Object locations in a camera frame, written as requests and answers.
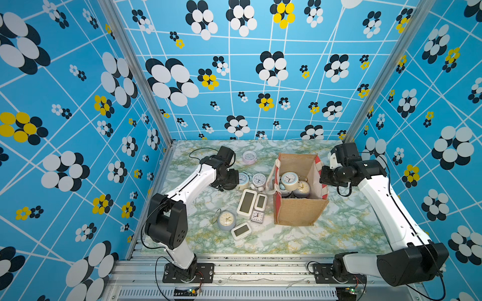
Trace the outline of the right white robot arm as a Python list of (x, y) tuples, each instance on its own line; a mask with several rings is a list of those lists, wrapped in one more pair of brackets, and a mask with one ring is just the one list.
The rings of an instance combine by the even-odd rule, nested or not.
[(352, 142), (337, 145), (330, 152), (330, 164), (322, 168), (320, 183), (335, 188), (357, 187), (373, 208), (391, 249), (382, 255), (335, 255), (332, 271), (337, 281), (369, 275), (396, 287), (441, 276), (441, 267), (449, 257), (446, 246), (433, 242), (414, 221), (379, 161), (364, 160)]

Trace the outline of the grey round beige-face clock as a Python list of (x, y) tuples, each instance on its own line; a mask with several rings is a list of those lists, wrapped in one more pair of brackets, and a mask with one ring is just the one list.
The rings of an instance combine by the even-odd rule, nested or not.
[(298, 187), (292, 192), (296, 198), (308, 198), (311, 193), (311, 186), (307, 181), (299, 181)]

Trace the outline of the grey round clock wire handle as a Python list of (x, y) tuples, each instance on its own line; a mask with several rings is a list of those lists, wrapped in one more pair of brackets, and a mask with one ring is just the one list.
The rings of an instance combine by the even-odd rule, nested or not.
[(237, 218), (236, 215), (229, 210), (217, 209), (214, 217), (211, 219), (211, 224), (216, 224), (223, 232), (229, 232), (236, 227)]

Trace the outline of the large white digital clock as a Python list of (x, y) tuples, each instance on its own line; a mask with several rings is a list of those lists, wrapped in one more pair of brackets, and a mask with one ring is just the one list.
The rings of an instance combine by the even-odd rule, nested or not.
[(251, 217), (251, 214), (254, 209), (254, 203), (257, 198), (257, 192), (251, 189), (243, 190), (241, 195), (238, 207), (237, 207), (237, 214), (240, 216), (244, 216), (247, 218)]

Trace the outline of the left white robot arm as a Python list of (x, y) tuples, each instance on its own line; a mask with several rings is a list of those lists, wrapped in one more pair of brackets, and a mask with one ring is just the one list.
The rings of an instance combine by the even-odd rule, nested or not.
[(197, 256), (185, 242), (187, 206), (209, 186), (222, 191), (236, 188), (239, 179), (238, 171), (232, 168), (235, 160), (235, 152), (222, 146), (216, 154), (199, 159), (194, 171), (176, 188), (157, 193), (149, 201), (143, 235), (164, 248), (174, 267), (188, 278), (197, 268)]

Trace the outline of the blue twin-bell alarm clock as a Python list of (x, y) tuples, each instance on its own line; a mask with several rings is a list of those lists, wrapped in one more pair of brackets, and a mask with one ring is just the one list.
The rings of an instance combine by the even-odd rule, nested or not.
[(279, 191), (295, 191), (299, 188), (299, 176), (295, 172), (286, 172), (279, 178)]

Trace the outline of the white twin-bell alarm clock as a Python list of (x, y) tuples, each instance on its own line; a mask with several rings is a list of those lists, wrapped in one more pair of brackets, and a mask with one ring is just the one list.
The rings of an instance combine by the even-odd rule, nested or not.
[(291, 191), (287, 191), (287, 190), (280, 190), (279, 191), (280, 195), (282, 198), (290, 198), (292, 196), (292, 192)]

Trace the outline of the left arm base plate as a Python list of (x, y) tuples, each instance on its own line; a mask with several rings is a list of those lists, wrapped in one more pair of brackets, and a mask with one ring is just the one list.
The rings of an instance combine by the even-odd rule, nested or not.
[(173, 263), (164, 266), (163, 283), (212, 283), (215, 265), (213, 263), (193, 263), (183, 270)]

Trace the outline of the cream blue round clock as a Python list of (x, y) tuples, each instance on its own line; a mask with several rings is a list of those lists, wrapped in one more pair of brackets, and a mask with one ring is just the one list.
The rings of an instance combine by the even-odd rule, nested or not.
[(238, 174), (238, 185), (237, 189), (238, 190), (245, 190), (249, 187), (250, 185), (250, 177), (247, 173), (242, 172)]

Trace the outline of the pink round alarm clock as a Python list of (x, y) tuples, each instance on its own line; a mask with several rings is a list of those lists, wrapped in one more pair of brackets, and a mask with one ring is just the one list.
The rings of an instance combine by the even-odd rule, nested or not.
[(242, 154), (242, 161), (245, 165), (253, 165), (257, 162), (257, 154), (253, 150), (247, 150)]

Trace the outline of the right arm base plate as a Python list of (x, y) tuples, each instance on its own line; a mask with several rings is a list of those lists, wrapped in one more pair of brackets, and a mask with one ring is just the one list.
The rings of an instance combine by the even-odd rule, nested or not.
[(365, 275), (348, 273), (338, 265), (333, 267), (332, 263), (314, 263), (311, 272), (317, 284), (360, 285), (367, 280)]

